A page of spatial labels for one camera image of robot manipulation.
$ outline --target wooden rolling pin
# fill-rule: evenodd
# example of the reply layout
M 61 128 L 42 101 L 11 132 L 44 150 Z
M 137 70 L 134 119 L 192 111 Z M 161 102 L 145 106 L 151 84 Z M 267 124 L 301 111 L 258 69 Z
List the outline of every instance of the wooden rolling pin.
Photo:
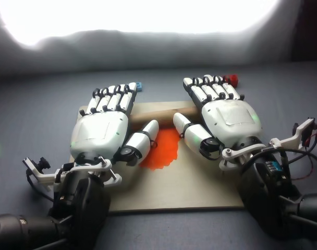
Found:
M 174 126 L 174 114 L 177 112 L 185 115 L 192 122 L 199 122 L 201 120 L 196 107 L 175 108 L 163 111 L 146 112 L 131 115 L 131 129 L 133 131 L 140 130 L 146 125 L 146 123 L 150 122 L 153 119 L 159 122 L 158 124 L 160 125 L 160 128 L 171 128 Z

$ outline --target red wire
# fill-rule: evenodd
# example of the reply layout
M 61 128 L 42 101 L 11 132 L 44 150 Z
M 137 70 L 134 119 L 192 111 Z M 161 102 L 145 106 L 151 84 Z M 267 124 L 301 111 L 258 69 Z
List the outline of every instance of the red wire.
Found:
M 306 139 L 306 143 L 308 143 L 308 142 L 310 141 L 310 139 L 311 139 L 313 136 L 315 136 L 316 134 L 317 134 L 317 133 L 312 134 L 308 139 Z M 306 176 L 303 176 L 303 177 L 292 178 L 292 181 L 299 181 L 299 180 L 306 179 L 306 178 L 308 178 L 308 177 L 313 173 L 313 171 L 314 171 L 314 164 L 313 164 L 313 161 L 312 161 L 312 159 L 310 158 L 310 156 L 308 156 L 308 157 L 309 157 L 309 160 L 310 160 L 310 163 L 311 163 L 311 169 L 310 169 L 309 173 L 308 173 Z

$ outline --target blue block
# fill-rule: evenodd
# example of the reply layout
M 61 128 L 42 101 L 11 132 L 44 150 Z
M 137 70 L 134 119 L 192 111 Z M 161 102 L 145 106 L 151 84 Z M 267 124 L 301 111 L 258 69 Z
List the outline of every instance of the blue block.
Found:
M 138 92 L 141 92 L 141 91 L 142 91 L 142 84 L 141 84 L 141 82 L 137 82 L 137 89 L 138 89 Z

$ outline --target orange patch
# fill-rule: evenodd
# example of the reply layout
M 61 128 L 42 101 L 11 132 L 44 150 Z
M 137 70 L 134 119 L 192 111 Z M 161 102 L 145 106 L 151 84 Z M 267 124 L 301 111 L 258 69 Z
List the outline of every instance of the orange patch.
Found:
M 177 159 L 179 140 L 179 134 L 175 128 L 159 130 L 156 137 L 157 147 L 149 151 L 146 159 L 140 163 L 140 167 L 154 171 L 169 166 L 173 160 Z

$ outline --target white robotic hand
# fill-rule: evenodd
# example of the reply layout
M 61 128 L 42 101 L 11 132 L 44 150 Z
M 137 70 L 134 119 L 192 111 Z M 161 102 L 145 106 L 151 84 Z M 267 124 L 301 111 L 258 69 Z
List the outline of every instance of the white robotic hand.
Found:
M 104 185 L 119 185 L 121 176 L 113 173 L 112 165 L 117 161 L 126 161 L 129 166 L 141 163 L 159 131 L 159 123 L 152 120 L 129 138 L 129 116 L 136 95 L 135 82 L 95 89 L 87 110 L 80 111 L 82 117 L 72 132 L 70 153 L 74 162 L 64 164 L 54 174 L 43 174 L 28 157 L 23 163 L 47 189 L 54 185 L 56 190 L 72 171 L 87 171 L 97 176 L 108 171 L 112 177 Z
M 194 152 L 217 160 L 224 148 L 241 147 L 244 143 L 237 143 L 245 138 L 258 140 L 262 131 L 259 118 L 229 79 L 207 74 L 203 79 L 184 78 L 183 86 L 201 112 L 204 126 L 193 124 L 180 113 L 174 115 L 174 125 Z M 226 160 L 220 164 L 222 170 L 236 167 Z

